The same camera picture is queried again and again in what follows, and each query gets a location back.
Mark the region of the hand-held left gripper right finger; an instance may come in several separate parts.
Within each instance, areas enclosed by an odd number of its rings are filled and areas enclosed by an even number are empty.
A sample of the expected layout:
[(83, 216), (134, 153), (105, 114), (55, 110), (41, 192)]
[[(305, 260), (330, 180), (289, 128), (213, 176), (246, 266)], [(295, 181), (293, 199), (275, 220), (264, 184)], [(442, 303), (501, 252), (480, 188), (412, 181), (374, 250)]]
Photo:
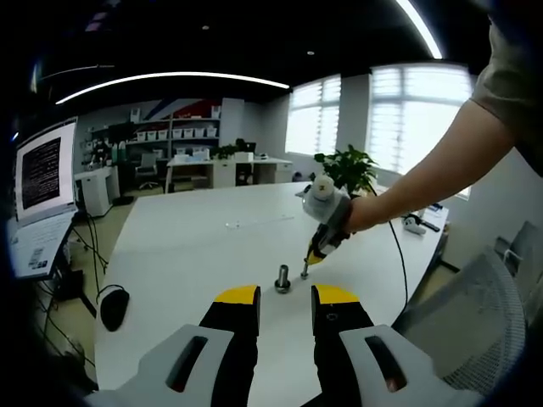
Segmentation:
[(314, 362), (321, 392), (312, 406), (478, 406), (483, 397), (440, 379), (431, 358), (392, 327), (374, 325), (358, 297), (311, 288)]

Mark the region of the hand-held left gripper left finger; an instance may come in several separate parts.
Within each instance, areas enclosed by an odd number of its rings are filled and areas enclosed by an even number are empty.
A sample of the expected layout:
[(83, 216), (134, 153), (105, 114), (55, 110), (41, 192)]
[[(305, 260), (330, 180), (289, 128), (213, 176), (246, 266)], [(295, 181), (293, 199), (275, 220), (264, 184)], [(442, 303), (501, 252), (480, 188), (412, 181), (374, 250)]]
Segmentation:
[(88, 406), (245, 406), (258, 359), (260, 287), (226, 290), (198, 325), (186, 324), (148, 351), (116, 390)]

